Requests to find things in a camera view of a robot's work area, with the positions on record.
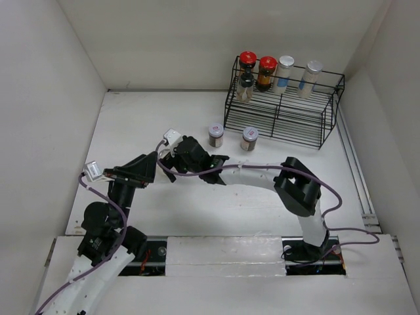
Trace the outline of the black cap beige spice bottle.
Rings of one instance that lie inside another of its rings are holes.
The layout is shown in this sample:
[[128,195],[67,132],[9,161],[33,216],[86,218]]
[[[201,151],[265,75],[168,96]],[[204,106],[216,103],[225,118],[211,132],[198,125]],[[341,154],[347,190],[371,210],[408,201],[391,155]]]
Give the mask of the black cap beige spice bottle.
[[246,69],[238,78],[236,99],[239,102],[249,102],[253,96],[254,76],[251,69]]

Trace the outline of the red lid sauce jar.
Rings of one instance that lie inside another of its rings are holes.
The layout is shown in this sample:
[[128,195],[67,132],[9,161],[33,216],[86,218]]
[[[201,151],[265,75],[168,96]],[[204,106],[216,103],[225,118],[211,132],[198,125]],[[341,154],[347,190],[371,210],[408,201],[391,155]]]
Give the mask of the red lid sauce jar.
[[277,64],[272,56],[264,56],[259,60],[259,73],[255,83],[258,91],[266,92],[270,89],[272,75],[276,71]]
[[239,65],[241,71],[249,69],[253,71],[257,61],[257,55],[252,51],[243,51],[239,55]]

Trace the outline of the silver lid bead bottle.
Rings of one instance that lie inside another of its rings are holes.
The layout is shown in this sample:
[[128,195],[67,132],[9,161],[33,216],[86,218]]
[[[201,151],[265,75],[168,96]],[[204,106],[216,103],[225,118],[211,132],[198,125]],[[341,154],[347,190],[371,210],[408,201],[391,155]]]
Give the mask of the silver lid bead bottle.
[[275,78],[273,80],[273,93],[281,95],[286,91],[294,63],[295,60],[292,56],[283,55],[279,57]]
[[310,97],[323,67],[323,64],[317,60],[311,60],[307,63],[297,89],[298,97],[303,99]]

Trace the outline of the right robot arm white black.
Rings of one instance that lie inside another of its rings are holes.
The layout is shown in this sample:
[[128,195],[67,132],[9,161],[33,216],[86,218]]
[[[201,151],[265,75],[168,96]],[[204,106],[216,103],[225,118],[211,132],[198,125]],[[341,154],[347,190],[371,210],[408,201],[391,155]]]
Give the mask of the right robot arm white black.
[[197,176],[207,184],[245,185],[276,193],[284,207],[296,215],[303,243],[284,253],[296,263],[314,263],[327,251],[329,232],[320,211],[321,186],[317,177],[298,159],[288,157],[275,165],[211,155],[192,136],[170,130],[163,137],[169,149],[159,160],[170,181],[177,176]]

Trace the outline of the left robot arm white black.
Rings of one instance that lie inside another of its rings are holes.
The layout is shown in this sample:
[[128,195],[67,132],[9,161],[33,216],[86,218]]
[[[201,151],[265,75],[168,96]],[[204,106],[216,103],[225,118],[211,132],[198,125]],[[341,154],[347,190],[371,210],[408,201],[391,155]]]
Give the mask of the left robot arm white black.
[[100,170],[86,163],[79,185],[100,197],[84,211],[85,235],[66,278],[36,310],[36,314],[93,314],[119,273],[133,260],[143,258],[147,235],[127,224],[137,189],[154,182],[158,154],[142,154],[122,166]]

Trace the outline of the clear glass jar silver rim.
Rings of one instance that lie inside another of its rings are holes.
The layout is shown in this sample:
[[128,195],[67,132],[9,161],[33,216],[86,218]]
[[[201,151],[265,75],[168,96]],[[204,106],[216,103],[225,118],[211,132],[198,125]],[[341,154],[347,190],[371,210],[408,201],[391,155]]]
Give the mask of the clear glass jar silver rim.
[[171,151],[170,149],[163,149],[159,152],[159,159],[165,159],[171,157]]

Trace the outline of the white lid dark sauce jar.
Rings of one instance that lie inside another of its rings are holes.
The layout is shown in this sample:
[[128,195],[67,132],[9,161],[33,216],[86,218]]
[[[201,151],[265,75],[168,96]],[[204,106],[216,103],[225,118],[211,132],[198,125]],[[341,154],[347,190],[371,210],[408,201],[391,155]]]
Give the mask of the white lid dark sauce jar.
[[213,123],[208,128],[209,145],[219,148],[223,144],[224,127],[219,123]]

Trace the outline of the white lid brown sauce jar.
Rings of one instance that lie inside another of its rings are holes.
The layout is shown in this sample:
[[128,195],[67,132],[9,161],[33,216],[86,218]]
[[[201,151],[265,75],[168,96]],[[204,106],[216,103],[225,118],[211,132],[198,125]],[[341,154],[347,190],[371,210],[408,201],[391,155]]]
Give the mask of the white lid brown sauce jar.
[[247,152],[253,151],[259,137],[259,131],[255,127],[246,127],[242,133],[241,148]]

